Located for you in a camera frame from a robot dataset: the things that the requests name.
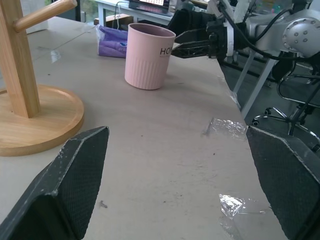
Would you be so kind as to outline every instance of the chair base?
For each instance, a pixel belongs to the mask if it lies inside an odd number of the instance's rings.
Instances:
[[[272,115],[272,111],[275,112],[278,116]],[[293,135],[292,129],[297,128],[316,138],[317,144],[312,146],[310,149],[315,153],[319,152],[320,137],[318,137],[318,135],[316,135],[314,132],[310,131],[308,128],[304,126],[305,116],[300,118],[297,122],[294,122],[295,114],[297,112],[298,110],[296,110],[291,116],[287,116],[284,112],[282,112],[276,107],[268,107],[265,109],[263,115],[256,116],[252,120],[252,125],[258,126],[260,124],[259,122],[260,119],[274,119],[276,121],[285,122],[288,125],[288,135]]]

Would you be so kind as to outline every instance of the desk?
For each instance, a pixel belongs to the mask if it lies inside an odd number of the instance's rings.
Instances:
[[[268,204],[248,141],[231,138],[225,128],[202,134],[212,117],[244,124],[217,61],[172,56],[164,87],[141,90],[125,82],[124,59],[97,56],[95,29],[68,40],[83,23],[54,21],[36,39],[28,36],[33,48],[53,49],[48,41],[56,29],[64,42],[55,48],[56,61],[50,51],[33,60],[37,82],[83,100],[82,131],[110,128],[97,197],[107,208],[94,208],[85,240],[227,240],[219,194]],[[0,157],[0,222],[59,150]],[[255,239],[286,239],[274,215],[257,217],[249,223]]]
[[[119,2],[119,0],[95,0],[95,1],[98,2],[100,24],[106,21],[106,10],[115,11],[116,4],[117,2]],[[125,3],[118,4],[120,5],[120,12],[122,14],[133,16],[135,19],[144,19],[157,24],[168,25],[173,16],[173,13],[172,13],[172,16],[165,16],[165,15],[155,14],[151,12],[132,9],[132,8],[129,8],[128,1],[122,0],[121,2],[125,2]]]

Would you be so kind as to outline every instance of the floor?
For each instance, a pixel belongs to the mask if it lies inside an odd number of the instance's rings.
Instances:
[[[246,62],[245,57],[238,57],[238,63],[239,66],[243,67]],[[263,70],[264,64],[254,61],[252,66],[249,70],[261,73]],[[232,90],[238,80],[238,77],[240,76],[240,71],[234,70],[230,67],[222,66],[222,71],[225,75],[225,79]],[[295,70],[295,73],[299,74],[308,74],[309,70],[298,66]],[[254,89],[257,78],[251,75],[247,75],[244,83],[242,84],[237,96],[238,96],[238,102],[241,106],[244,106],[246,103],[248,95],[252,92]],[[245,122],[250,125],[253,118],[257,115],[263,114],[266,108],[268,107],[276,107],[282,110],[287,115],[290,115],[295,109],[297,104],[294,102],[291,102],[289,100],[281,98],[277,93],[277,84],[266,82],[266,84],[263,86],[262,90],[260,91],[256,101],[254,102],[251,110],[249,111],[248,115],[245,118]],[[320,110],[316,109],[312,115],[309,115],[306,118],[305,126],[309,128],[311,131],[313,131],[315,134],[320,136],[320,125],[319,125],[319,119],[320,119]],[[260,126],[264,128],[270,128],[273,130],[276,130],[280,133],[286,133],[288,131],[287,124],[284,122],[275,121],[272,119],[262,119],[260,121]],[[314,146],[317,143],[317,140],[310,136],[309,134],[306,134],[299,129],[295,131],[294,134],[296,137],[300,138],[308,147]]]

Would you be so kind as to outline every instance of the laptop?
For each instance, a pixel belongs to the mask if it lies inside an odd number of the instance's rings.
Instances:
[[[153,14],[172,16],[169,12],[170,0],[129,0],[129,8]]]

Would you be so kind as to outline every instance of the cable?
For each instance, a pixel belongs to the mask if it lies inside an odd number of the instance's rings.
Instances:
[[[290,14],[292,14],[292,9],[284,9],[281,12],[279,12],[272,20],[271,22],[269,22],[269,24],[266,26],[266,28],[263,30],[263,32],[254,39],[255,42],[259,41],[267,32],[268,30],[272,27],[272,25],[285,13],[289,12]]]
[[[115,8],[114,8],[114,20],[112,22],[112,28],[114,29],[115,28],[115,21],[116,21],[116,15],[117,15],[117,7],[119,9],[119,14],[120,14],[120,5],[119,4],[126,4],[127,2],[125,1],[118,1],[115,5]],[[117,29],[119,29],[119,16],[118,16],[118,19],[117,19]]]
[[[244,35],[244,33],[240,30],[240,28],[235,24],[235,22],[231,19],[231,17],[229,16],[229,14],[226,12],[224,7],[220,8],[220,11],[223,13],[223,15],[225,16],[225,18],[229,21],[229,23],[231,24],[231,26],[233,27],[233,29],[241,36],[242,40],[246,43],[247,47],[251,48],[252,50],[254,50],[255,52],[261,54],[262,56],[269,58],[269,59],[273,59],[273,60],[287,60],[287,61],[297,61],[297,62],[305,62],[306,60],[308,60],[309,58],[304,58],[304,57],[281,57],[281,56],[273,56],[269,53],[266,53],[262,50],[260,50],[259,48],[257,48],[255,45],[253,45],[248,39],[247,37]]]

